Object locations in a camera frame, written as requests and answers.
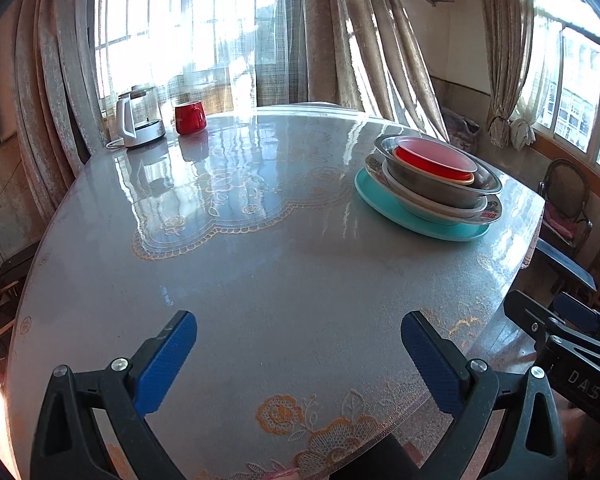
glossy table surface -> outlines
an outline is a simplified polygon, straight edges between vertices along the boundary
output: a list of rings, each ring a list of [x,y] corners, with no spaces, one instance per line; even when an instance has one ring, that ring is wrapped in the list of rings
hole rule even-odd
[[[467,350],[543,201],[498,172],[504,214],[477,242],[393,224],[353,178],[374,139],[400,129],[271,107],[94,156],[46,231],[16,319],[7,394],[22,477],[53,368],[131,356],[179,309],[195,314],[198,340],[146,420],[186,478],[260,480],[280,464],[321,478],[410,416],[429,394],[402,317],[423,310]]]

beige curtain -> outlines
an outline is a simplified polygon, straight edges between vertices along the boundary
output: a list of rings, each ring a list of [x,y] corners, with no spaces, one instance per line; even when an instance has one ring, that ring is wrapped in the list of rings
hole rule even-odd
[[[304,0],[309,101],[327,101],[448,140],[400,0]]]
[[[534,0],[482,0],[487,60],[491,80],[488,132],[491,142],[510,141],[513,113],[529,71],[534,28]]]
[[[106,140],[86,30],[81,0],[21,0],[11,71],[18,141],[45,222]]]

metal bolt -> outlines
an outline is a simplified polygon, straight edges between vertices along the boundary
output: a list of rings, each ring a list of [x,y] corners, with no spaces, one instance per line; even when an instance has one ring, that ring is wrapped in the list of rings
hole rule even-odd
[[[533,375],[533,377],[536,379],[542,379],[544,378],[544,370],[542,370],[542,368],[539,366],[532,366],[531,375]]]
[[[129,361],[127,361],[123,357],[119,357],[111,363],[111,369],[115,372],[121,372],[122,370],[126,370],[127,366],[129,366]]]
[[[63,377],[69,371],[66,365],[59,365],[54,368],[54,377]]]
[[[473,359],[471,361],[471,369],[476,372],[485,372],[487,371],[487,363],[485,363],[482,359]]]

teal tray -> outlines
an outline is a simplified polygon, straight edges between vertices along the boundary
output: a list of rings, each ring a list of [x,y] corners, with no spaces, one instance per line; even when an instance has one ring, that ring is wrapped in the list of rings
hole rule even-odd
[[[398,225],[421,235],[450,242],[470,242],[482,238],[489,230],[489,225],[455,224],[442,225],[427,222],[409,213],[398,201],[386,192],[380,184],[371,178],[362,168],[354,180],[360,196],[373,209]]]

mug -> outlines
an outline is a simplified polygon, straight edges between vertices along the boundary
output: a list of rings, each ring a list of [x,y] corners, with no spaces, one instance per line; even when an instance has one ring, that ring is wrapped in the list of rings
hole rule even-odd
[[[175,107],[176,131],[189,135],[206,128],[205,109],[202,101],[192,101]]]

